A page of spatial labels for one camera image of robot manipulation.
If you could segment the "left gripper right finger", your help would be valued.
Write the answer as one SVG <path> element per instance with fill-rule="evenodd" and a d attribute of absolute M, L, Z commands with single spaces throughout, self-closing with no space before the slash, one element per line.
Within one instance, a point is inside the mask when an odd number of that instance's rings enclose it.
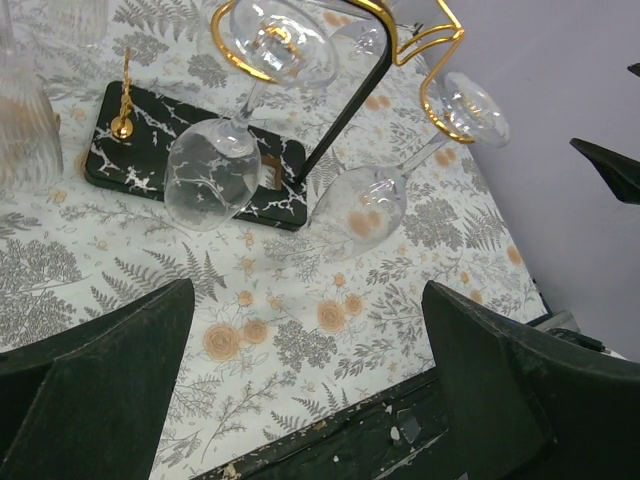
<path fill-rule="evenodd" d="M 471 479 L 636 479 L 639 366 L 430 281 L 422 309 Z"/>

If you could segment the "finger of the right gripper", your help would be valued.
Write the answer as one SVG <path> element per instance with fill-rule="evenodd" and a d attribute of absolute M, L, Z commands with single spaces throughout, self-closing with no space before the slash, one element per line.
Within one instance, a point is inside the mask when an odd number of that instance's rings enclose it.
<path fill-rule="evenodd" d="M 627 70 L 632 74 L 636 75 L 637 77 L 640 77 L 640 63 L 629 65 L 627 67 Z"/>
<path fill-rule="evenodd" d="M 619 201 L 639 204 L 638 161 L 578 138 L 572 138 L 570 145 L 591 162 Z"/>

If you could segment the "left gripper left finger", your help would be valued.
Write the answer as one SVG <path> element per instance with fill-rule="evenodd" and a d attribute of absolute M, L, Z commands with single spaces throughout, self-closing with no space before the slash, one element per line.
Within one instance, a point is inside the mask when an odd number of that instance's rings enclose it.
<path fill-rule="evenodd" d="M 2 353 L 2 478 L 148 478 L 194 308 L 179 279 Z"/>

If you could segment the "clear glass edge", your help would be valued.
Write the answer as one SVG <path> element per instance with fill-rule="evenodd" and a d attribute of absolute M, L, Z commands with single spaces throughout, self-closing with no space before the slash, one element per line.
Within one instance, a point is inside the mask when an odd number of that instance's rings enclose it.
<path fill-rule="evenodd" d="M 336 262 L 359 256 L 391 237 L 406 212 L 411 174 L 446 143 L 469 140 L 500 148 L 509 142 L 509 125 L 501 109 L 468 76 L 447 73 L 437 93 L 444 117 L 425 146 L 395 166 L 347 170 L 320 197 L 304 233 L 322 259 Z"/>

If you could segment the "ribbed champagne flute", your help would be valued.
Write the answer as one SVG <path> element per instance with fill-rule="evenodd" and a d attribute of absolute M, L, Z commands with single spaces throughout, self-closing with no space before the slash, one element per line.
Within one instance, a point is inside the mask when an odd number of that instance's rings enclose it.
<path fill-rule="evenodd" d="M 63 174 L 59 121 L 1 3 L 1 188 L 41 190 Z"/>

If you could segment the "clear wine glass front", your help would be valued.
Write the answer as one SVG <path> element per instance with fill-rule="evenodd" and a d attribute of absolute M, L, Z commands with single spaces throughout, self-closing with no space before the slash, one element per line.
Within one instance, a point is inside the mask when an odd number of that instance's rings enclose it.
<path fill-rule="evenodd" d="M 337 75 L 338 55 L 328 34 L 291 1 L 237 1 L 230 27 L 247 63 L 281 85 L 322 88 Z M 253 197 L 261 155 L 248 125 L 266 88 L 266 82 L 256 81 L 232 118 L 200 121 L 174 142 L 165 171 L 164 204 L 176 223 L 190 230 L 214 230 Z"/>

